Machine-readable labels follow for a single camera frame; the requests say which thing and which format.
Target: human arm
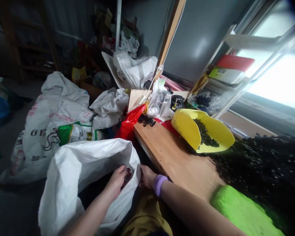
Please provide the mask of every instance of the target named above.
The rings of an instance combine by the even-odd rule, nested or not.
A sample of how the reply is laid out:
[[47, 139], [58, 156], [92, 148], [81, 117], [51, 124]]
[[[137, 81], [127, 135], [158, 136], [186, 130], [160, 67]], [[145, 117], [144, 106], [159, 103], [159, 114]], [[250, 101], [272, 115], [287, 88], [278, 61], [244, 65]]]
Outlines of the human arm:
[[[157, 174], [148, 166], [141, 165], [141, 169], [143, 182], [140, 186], [154, 189]], [[220, 236], [245, 235], [209, 203], [168, 180], [162, 183], [160, 196], [193, 233]]]
[[112, 174], [105, 189], [94, 199], [85, 213], [67, 232], [67, 236], [93, 236], [102, 223], [111, 203], [119, 196], [124, 177], [125, 166], [119, 167]]

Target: pile of black seeds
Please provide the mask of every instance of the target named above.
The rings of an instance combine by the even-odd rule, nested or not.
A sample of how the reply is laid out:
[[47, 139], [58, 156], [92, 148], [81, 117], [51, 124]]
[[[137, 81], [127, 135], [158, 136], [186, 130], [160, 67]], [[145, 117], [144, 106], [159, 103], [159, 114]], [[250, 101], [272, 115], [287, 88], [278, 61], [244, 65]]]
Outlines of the pile of black seeds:
[[199, 119], [194, 119], [194, 122], [199, 127], [199, 131], [200, 131], [200, 134], [201, 134], [201, 144], [205, 144], [207, 146], [212, 146], [214, 148], [218, 148], [219, 147], [219, 143], [215, 139], [212, 139], [207, 134], [207, 129], [205, 127], [205, 124], [203, 124], [201, 122], [201, 120], [199, 120]]
[[295, 235], [295, 137], [238, 139], [210, 156], [225, 183], [260, 204], [285, 235]]

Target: yellow pants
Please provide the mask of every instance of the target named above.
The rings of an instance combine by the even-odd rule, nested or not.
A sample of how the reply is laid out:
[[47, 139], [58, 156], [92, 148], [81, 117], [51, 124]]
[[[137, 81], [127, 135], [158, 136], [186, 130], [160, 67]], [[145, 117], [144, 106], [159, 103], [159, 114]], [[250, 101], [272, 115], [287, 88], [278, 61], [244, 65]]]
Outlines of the yellow pants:
[[173, 236], [159, 205], [159, 199], [153, 192], [144, 191], [134, 216], [124, 227], [121, 236], [146, 236], [160, 229], [163, 229], [169, 236]]

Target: green sponge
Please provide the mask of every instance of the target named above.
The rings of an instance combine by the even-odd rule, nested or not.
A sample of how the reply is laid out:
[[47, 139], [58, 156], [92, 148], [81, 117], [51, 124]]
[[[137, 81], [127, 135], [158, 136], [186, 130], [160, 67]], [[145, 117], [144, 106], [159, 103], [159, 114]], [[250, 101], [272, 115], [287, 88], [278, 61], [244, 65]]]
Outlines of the green sponge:
[[284, 235], [264, 209], [230, 185], [222, 186], [211, 205], [248, 236]]

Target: wooden table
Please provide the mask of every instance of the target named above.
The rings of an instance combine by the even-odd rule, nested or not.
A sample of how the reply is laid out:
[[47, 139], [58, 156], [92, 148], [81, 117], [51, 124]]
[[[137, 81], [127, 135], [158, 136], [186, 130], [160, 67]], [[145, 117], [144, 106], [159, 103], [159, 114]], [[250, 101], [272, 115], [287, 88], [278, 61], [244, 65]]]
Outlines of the wooden table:
[[209, 202], [213, 192], [225, 184], [209, 157], [189, 154], [185, 141], [158, 122], [153, 127], [136, 123], [134, 135], [158, 170], [191, 193]]

